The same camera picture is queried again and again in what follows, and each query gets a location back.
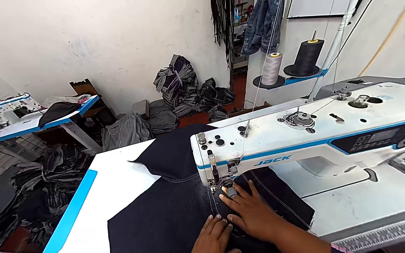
measuring tape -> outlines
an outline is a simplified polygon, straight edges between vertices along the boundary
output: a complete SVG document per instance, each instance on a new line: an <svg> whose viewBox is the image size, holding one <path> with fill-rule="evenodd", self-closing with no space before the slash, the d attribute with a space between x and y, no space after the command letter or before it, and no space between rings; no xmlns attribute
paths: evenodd
<svg viewBox="0 0 405 253"><path fill-rule="evenodd" d="M346 237L333 244L357 253L379 249L400 241L405 241L405 221Z"/></svg>

denim jacket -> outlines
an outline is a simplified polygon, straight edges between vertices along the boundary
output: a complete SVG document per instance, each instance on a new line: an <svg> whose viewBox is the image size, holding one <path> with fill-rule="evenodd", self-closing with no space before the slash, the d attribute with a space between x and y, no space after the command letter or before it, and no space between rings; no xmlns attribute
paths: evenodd
<svg viewBox="0 0 405 253"><path fill-rule="evenodd" d="M283 14L284 0L257 0L246 28L242 54L252 55L259 51L259 48L266 53L270 40L269 52L275 52L281 36L280 27ZM276 20L276 29L272 38L274 20Z"/></svg>

black thread cone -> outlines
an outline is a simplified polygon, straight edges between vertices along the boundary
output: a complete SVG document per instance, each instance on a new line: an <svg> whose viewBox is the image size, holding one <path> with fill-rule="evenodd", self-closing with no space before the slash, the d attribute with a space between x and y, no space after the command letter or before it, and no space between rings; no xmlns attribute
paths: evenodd
<svg viewBox="0 0 405 253"><path fill-rule="evenodd" d="M286 66L284 73L293 77L307 77L315 75L319 71L316 66L318 56L323 48L324 40L317 40L315 43L304 41L299 46L295 64Z"/></svg>

sewing machine control panel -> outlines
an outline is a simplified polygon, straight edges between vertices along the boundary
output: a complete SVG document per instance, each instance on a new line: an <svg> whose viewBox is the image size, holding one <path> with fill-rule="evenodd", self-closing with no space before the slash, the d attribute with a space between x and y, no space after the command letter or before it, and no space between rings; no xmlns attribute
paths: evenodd
<svg viewBox="0 0 405 253"><path fill-rule="evenodd" d="M405 124L335 139L331 145L349 154L390 145L400 149L405 147Z"/></svg>

